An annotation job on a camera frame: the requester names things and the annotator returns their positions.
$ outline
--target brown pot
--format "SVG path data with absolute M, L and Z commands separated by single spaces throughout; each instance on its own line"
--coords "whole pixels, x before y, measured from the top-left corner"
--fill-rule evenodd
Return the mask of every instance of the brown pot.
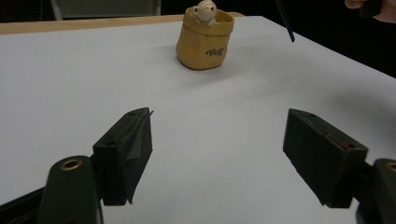
M 218 10 L 216 23 L 197 22 L 192 7 L 187 8 L 183 17 L 176 52 L 178 59 L 191 69 L 218 67 L 227 54 L 227 45 L 233 31 L 233 17 Z

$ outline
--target figurine head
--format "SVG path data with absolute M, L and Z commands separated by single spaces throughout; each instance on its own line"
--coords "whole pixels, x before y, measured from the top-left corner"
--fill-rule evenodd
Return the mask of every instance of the figurine head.
M 211 21 L 215 18 L 218 8 L 212 0 L 201 1 L 198 6 L 193 7 L 195 16 L 200 21 Z

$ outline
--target table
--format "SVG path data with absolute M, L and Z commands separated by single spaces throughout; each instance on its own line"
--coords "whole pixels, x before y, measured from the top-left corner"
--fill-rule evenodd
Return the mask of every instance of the table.
M 288 109 L 362 142 L 369 163 L 393 159 L 394 78 L 300 35 L 291 43 L 263 17 L 235 18 L 223 65 L 193 71 L 177 60 L 180 28 L 0 35 L 0 203 L 148 106 L 150 161 L 134 204 L 103 207 L 105 223 L 356 223 L 356 202 L 322 207 L 283 153 Z

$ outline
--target dark background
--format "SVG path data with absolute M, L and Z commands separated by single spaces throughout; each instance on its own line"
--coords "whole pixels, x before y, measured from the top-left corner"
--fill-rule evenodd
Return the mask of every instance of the dark background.
M 224 11 L 264 16 L 283 25 L 275 0 L 214 2 Z M 199 0 L 162 0 L 162 14 L 183 14 L 187 7 L 198 3 Z M 361 20 L 359 11 L 346 8 L 343 0 L 283 0 L 283 3 L 294 33 L 396 77 L 396 24 Z M 54 20 L 50 0 L 42 3 L 40 0 L 0 0 L 0 22 L 39 21 L 40 17 L 42 21 Z

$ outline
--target person's hand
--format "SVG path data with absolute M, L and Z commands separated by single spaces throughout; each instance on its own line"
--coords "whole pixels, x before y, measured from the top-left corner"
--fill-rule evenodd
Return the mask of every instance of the person's hand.
M 355 9 L 364 5 L 366 0 L 345 0 L 346 7 Z M 378 21 L 396 23 L 396 0 L 382 0 L 381 13 L 374 16 Z

